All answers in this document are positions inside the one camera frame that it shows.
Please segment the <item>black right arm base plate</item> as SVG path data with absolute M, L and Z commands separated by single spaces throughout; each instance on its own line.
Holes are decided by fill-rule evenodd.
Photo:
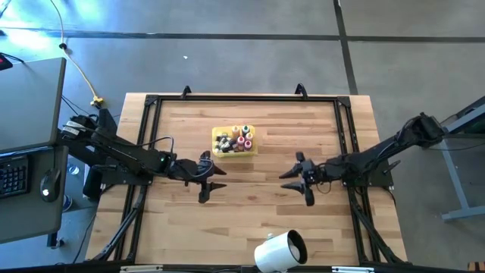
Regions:
M 352 168 L 350 174 L 342 176 L 343 185 L 345 187 L 393 187 L 391 171 L 400 163 L 400 160 L 389 163 L 385 159 L 370 171 L 355 171 Z

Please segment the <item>grey metal table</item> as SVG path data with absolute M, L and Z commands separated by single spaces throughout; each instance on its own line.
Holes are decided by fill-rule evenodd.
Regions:
M 482 96 L 477 101 L 452 115 L 452 118 L 454 118 L 454 120 L 445 126 L 449 133 L 448 137 L 462 137 L 463 135 L 467 137 L 470 136 L 469 133 L 465 133 L 467 129 L 472 128 L 477 124 L 485 124 L 485 96 Z M 444 151 L 442 151 L 443 158 L 460 205 L 459 209 L 442 214 L 441 218 L 444 221 L 451 221 L 460 218 L 485 215 L 485 206 L 469 205 L 462 187 L 462 182 L 458 175 L 458 166 L 454 163 L 451 155 L 452 150 L 448 147 L 445 140 L 441 142 L 440 148 L 444 149 Z

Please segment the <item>black desk leg frame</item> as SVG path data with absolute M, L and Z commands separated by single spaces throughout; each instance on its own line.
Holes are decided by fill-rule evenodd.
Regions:
M 98 114 L 74 115 L 58 129 L 55 144 L 66 146 L 74 158 L 88 165 L 89 170 L 83 186 L 83 195 L 99 200 L 102 194 L 103 173 L 97 165 L 105 165 L 107 155 L 100 149 L 99 142 L 92 139 L 97 128 L 108 129 L 109 133 L 117 132 L 113 115 L 106 108 Z

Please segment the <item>black aluminium table frame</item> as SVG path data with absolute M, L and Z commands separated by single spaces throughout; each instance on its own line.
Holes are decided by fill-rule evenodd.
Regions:
M 295 95 L 167 94 L 152 105 L 130 93 L 118 134 L 132 142 L 155 138 L 156 148 L 197 159 L 211 147 L 214 127 L 252 125 L 258 151 L 253 156 L 217 158 L 224 175 L 210 200 L 198 201 L 199 188 L 156 178 L 148 189 L 136 248 L 138 264 L 251 265 L 253 252 L 269 234 L 298 231 L 308 248 L 309 265 L 357 265 L 348 193 L 340 182 L 316 189 L 308 207 L 302 195 L 283 189 L 280 175 L 295 154 L 320 163 L 357 146 L 379 142 L 371 100 L 350 96 L 349 126 L 341 98 L 308 100 Z

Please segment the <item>black computer mouse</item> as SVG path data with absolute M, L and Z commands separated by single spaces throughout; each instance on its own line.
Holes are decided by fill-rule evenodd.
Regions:
M 40 181 L 40 194 L 44 202 L 54 202 L 60 192 L 61 171 L 51 168 L 45 172 Z

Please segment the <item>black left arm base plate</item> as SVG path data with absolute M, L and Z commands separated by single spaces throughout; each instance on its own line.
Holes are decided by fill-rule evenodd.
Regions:
M 134 174 L 120 166 L 102 171 L 102 183 L 107 185 L 148 186 L 152 181 L 153 176 L 151 174 Z

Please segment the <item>yellow plastic bin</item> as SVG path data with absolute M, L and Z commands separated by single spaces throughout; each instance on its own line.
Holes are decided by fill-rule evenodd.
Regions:
M 250 140 L 250 141 L 252 141 L 252 148 L 249 151 L 246 151 L 246 150 L 244 150 L 244 147 L 239 147 L 238 152 L 225 152 L 225 149 L 229 146 L 232 146 L 234 143 L 236 143 L 236 139 L 238 138 L 238 137 L 237 138 L 232 137 L 232 132 L 231 132 L 232 127 L 238 126 L 240 128 L 240 135 L 239 136 L 244 137 L 245 140 L 246 140 L 246 135 L 242 135 L 242 132 L 241 132 L 241 129 L 244 125 L 233 125 L 233 126 L 213 127 L 212 128 L 211 147 L 212 147 L 212 152 L 214 153 L 215 156 L 217 156 L 218 158 L 230 158 L 230 157 L 253 156 L 253 155 L 256 155 L 258 153 L 256 131 L 255 131 L 255 127 L 253 127 L 252 125 L 248 125 L 249 128 L 250 128 L 250 133 L 253 133 L 253 139 Z M 216 153 L 214 151 L 215 148 L 219 147 L 221 142 L 227 141 L 227 138 L 222 138 L 221 141 L 218 144 L 215 143 L 215 138 L 217 136 L 221 136 L 222 133 L 228 133 L 227 138 L 232 138 L 233 142 L 232 142 L 232 145 L 227 144 L 224 148 L 222 148 L 222 149 L 224 149 L 224 152 Z

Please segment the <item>silver metal bracket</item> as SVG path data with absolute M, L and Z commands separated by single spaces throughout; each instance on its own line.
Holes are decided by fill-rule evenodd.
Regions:
M 160 265 L 126 265 L 121 266 L 119 273 L 164 273 Z
M 332 266 L 332 273 L 375 273 L 374 268 L 356 266 Z

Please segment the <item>white cylindrical housing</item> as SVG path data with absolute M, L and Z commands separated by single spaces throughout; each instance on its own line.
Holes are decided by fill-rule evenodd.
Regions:
M 308 250 L 296 230 L 269 236 L 254 251 L 255 265 L 261 273 L 286 273 L 290 268 L 308 261 Z

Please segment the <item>black backlit keyboard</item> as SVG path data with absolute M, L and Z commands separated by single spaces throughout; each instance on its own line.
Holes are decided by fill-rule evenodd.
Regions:
M 30 191 L 30 168 L 27 155 L 0 158 L 0 199 Z

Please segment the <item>small black desk foot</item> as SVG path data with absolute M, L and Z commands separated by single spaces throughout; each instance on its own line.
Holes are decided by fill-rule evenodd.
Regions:
M 51 249 L 57 249 L 62 247 L 63 245 L 64 245 L 64 240 L 58 237 L 57 232 L 48 235 L 47 243 L 46 243 L 47 247 Z

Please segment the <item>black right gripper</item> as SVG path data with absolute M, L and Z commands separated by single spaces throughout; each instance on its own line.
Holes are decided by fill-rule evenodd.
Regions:
M 296 160 L 297 167 L 293 167 L 289 171 L 281 174 L 279 178 L 287 179 L 300 176 L 300 181 L 282 184 L 280 187 L 301 193 L 305 198 L 305 204 L 307 206 L 313 206 L 314 193 L 311 186 L 324 182 L 324 172 L 311 159 L 306 159 L 302 152 L 296 153 Z

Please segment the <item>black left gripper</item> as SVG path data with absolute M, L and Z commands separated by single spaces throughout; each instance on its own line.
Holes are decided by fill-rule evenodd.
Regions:
M 211 153 L 206 150 L 199 156 L 199 161 L 182 158 L 178 159 L 175 153 L 172 153 L 173 161 L 170 163 L 168 177 L 171 180 L 181 180 L 187 187 L 189 183 L 198 184 L 199 203 L 206 203 L 210 199 L 210 192 L 226 187 L 226 184 L 215 182 L 208 183 L 208 178 L 212 175 L 226 175 L 227 173 L 217 165 L 213 165 Z

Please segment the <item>grey desk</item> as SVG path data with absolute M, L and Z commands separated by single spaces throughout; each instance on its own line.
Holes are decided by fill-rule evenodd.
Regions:
M 0 199 L 0 243 L 57 232 L 61 226 L 68 149 L 65 146 L 37 149 L 3 156 L 27 155 L 30 168 L 30 191 Z M 40 181 L 51 168 L 61 171 L 60 192 L 54 202 L 44 202 Z

